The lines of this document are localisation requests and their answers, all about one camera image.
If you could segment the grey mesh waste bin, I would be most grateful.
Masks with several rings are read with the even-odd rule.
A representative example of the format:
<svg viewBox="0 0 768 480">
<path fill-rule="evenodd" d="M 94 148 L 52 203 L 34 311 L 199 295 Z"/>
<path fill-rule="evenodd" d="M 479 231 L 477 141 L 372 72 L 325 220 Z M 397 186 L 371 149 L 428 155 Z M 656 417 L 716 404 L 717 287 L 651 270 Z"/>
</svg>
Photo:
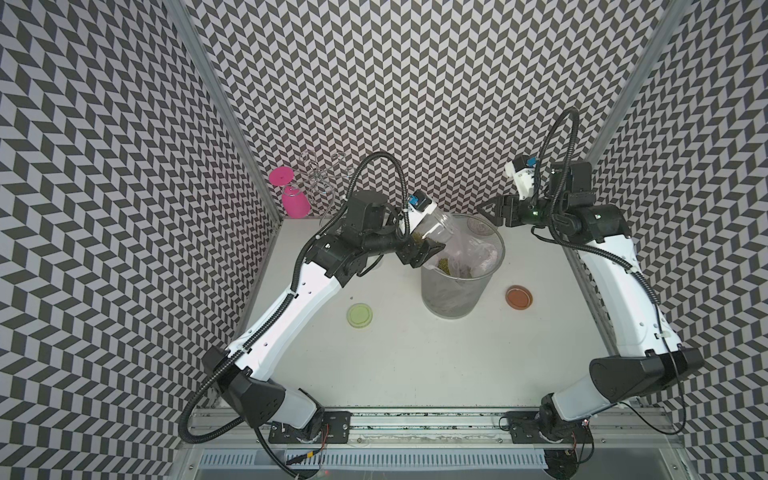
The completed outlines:
<svg viewBox="0 0 768 480">
<path fill-rule="evenodd" d="M 421 297 L 434 315 L 457 320 L 478 304 L 506 249 L 498 230 L 484 216 L 457 214 L 446 247 L 421 267 Z"/>
</svg>

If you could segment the orange jar lid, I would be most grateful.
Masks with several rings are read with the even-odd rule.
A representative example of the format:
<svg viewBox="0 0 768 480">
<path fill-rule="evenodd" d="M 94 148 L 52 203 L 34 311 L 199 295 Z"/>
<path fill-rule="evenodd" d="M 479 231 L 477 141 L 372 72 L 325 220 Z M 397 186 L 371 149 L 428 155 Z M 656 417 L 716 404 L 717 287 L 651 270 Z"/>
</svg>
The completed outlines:
<svg viewBox="0 0 768 480">
<path fill-rule="evenodd" d="M 533 294 L 524 286 L 512 285 L 505 292 L 506 303 L 515 310 L 526 310 L 533 305 Z"/>
</svg>

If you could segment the light green jar lid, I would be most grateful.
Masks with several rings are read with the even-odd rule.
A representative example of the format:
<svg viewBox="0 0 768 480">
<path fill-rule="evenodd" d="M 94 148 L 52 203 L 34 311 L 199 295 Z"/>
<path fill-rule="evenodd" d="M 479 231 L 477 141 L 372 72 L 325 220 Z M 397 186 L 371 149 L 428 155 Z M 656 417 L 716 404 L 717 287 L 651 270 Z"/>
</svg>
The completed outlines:
<svg viewBox="0 0 768 480">
<path fill-rule="evenodd" d="M 347 323 L 355 329 L 368 327 L 373 320 L 373 309 L 365 303 L 351 305 L 346 312 Z"/>
</svg>

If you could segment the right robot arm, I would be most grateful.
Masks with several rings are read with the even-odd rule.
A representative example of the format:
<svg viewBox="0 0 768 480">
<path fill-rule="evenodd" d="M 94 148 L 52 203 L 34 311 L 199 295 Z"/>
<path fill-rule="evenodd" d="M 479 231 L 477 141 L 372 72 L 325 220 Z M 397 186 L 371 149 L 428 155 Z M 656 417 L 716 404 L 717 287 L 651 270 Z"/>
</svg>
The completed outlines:
<svg viewBox="0 0 768 480">
<path fill-rule="evenodd" d="M 627 399 L 681 387 L 705 364 L 662 313 L 622 210 L 598 204 L 591 163 L 574 158 L 579 125 L 579 110 L 565 109 L 537 155 L 519 154 L 505 164 L 515 193 L 476 207 L 497 227 L 545 229 L 544 242 L 577 252 L 613 325 L 616 354 L 592 360 L 585 377 L 545 395 L 534 417 L 523 420 L 548 443 L 575 438 L 594 415 Z"/>
</svg>

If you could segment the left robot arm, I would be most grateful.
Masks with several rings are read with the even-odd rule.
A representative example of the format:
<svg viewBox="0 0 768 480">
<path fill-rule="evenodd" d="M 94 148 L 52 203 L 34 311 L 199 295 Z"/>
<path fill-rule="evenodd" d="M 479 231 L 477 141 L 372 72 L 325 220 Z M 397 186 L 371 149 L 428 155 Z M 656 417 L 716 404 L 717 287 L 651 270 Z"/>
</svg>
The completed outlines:
<svg viewBox="0 0 768 480">
<path fill-rule="evenodd" d="M 395 170 L 399 206 L 391 205 L 380 192 L 356 187 L 364 170 L 378 160 L 389 162 Z M 443 250 L 443 243 L 414 232 L 435 209 L 423 191 L 408 192 L 402 164 L 392 154 L 378 151 L 364 157 L 352 174 L 340 210 L 301 248 L 287 288 L 239 338 L 205 354 L 207 377 L 178 419 L 180 439 L 206 443 L 242 423 L 254 430 L 279 423 L 308 441 L 320 435 L 323 406 L 302 389 L 288 390 L 274 382 L 277 364 L 317 311 L 384 256 L 395 254 L 402 264 L 417 269 Z M 190 429 L 193 411 L 211 389 L 237 416 L 210 433 L 195 434 Z"/>
</svg>

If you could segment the mung beans pile in bin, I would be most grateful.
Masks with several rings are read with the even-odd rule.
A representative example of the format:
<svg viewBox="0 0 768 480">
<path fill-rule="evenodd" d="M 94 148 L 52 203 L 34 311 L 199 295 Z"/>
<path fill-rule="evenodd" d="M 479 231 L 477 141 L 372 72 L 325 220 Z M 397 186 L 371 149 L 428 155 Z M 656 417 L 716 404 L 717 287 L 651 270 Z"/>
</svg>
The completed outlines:
<svg viewBox="0 0 768 480">
<path fill-rule="evenodd" d="M 451 261 L 448 258 L 441 258 L 437 261 L 437 268 L 447 276 L 453 276 L 455 272 L 451 269 Z"/>
</svg>

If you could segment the clear plastic bin liner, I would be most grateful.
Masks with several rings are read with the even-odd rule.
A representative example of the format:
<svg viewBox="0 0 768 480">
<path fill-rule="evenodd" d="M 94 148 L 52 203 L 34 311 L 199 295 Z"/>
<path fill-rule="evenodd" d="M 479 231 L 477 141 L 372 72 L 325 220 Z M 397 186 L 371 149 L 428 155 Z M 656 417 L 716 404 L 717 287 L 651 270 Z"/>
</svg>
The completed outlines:
<svg viewBox="0 0 768 480">
<path fill-rule="evenodd" d="M 501 258 L 496 227 L 479 215 L 452 215 L 457 223 L 457 234 L 443 251 L 428 261 L 427 267 L 437 269 L 437 261 L 448 258 L 454 278 L 474 279 L 493 270 Z"/>
</svg>

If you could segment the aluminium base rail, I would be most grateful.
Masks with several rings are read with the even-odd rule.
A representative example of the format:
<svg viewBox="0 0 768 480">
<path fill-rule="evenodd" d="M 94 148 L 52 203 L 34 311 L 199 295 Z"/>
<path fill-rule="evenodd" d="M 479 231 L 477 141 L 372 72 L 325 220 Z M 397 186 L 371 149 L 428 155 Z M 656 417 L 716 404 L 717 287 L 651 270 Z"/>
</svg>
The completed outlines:
<svg viewBox="0 0 768 480">
<path fill-rule="evenodd" d="M 578 439 L 536 443 L 507 427 L 506 408 L 357 408 L 344 443 L 294 465 L 314 479 L 696 479 L 659 409 L 603 412 Z"/>
</svg>

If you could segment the aluminium corner frame post right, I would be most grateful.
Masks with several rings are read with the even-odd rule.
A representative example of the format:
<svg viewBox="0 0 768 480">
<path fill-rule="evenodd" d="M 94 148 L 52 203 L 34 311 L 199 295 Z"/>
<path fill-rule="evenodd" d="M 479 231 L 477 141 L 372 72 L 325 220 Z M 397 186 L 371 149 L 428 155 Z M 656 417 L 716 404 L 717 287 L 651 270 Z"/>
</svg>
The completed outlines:
<svg viewBox="0 0 768 480">
<path fill-rule="evenodd" d="M 692 1 L 670 1 L 667 5 L 658 25 L 650 35 L 647 45 L 630 72 L 627 82 L 622 87 L 614 106 L 599 129 L 594 143 L 584 157 L 592 165 L 593 170 L 596 170 L 603 163 L 612 139 L 616 136 L 625 116 L 630 112 L 635 98 L 651 76 L 656 63 L 692 4 Z"/>
</svg>

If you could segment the aluminium corner frame post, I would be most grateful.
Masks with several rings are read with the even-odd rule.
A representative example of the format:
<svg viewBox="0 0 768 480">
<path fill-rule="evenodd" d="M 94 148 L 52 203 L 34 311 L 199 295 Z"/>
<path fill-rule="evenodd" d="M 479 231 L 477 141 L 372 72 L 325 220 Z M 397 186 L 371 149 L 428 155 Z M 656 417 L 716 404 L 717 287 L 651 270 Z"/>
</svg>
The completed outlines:
<svg viewBox="0 0 768 480">
<path fill-rule="evenodd" d="M 603 163 L 612 139 L 616 136 L 625 116 L 630 112 L 635 98 L 651 76 L 656 63 L 692 4 L 692 1 L 670 1 L 667 5 L 658 25 L 650 35 L 647 45 L 630 72 L 627 82 L 622 87 L 614 106 L 599 129 L 594 143 L 584 157 L 592 165 L 593 170 L 596 170 Z"/>
<path fill-rule="evenodd" d="M 251 151 L 241 126 L 235 116 L 235 111 L 229 102 L 222 83 L 216 75 L 215 69 L 198 35 L 192 19 L 189 15 L 185 1 L 164 1 L 170 20 L 173 22 L 180 41 L 185 46 L 197 72 L 206 87 L 211 101 L 222 119 L 224 127 L 228 131 L 235 148 L 244 162 L 249 176 L 254 183 L 257 193 L 263 198 L 266 211 L 273 223 L 280 223 L 282 215 L 279 213 L 270 193 L 264 176 L 259 168 L 256 157 Z"/>
</svg>

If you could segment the aluminium corner frame post left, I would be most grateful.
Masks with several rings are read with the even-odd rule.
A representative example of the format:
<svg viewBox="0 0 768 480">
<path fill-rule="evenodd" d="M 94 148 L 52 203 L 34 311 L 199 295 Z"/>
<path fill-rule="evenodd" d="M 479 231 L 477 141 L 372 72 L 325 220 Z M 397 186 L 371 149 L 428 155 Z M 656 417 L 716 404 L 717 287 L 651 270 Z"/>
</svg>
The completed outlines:
<svg viewBox="0 0 768 480">
<path fill-rule="evenodd" d="M 244 162 L 249 176 L 254 183 L 257 193 L 263 198 L 266 211 L 273 223 L 280 223 L 282 215 L 279 213 L 270 193 L 264 176 L 259 168 L 256 157 L 251 151 L 241 126 L 235 116 L 235 111 L 229 102 L 222 83 L 216 75 L 215 69 L 198 35 L 192 19 L 189 15 L 185 1 L 164 1 L 170 20 L 173 22 L 180 41 L 185 46 L 197 72 L 206 87 L 211 101 L 222 119 L 224 127 L 228 131 L 235 148 Z"/>
</svg>

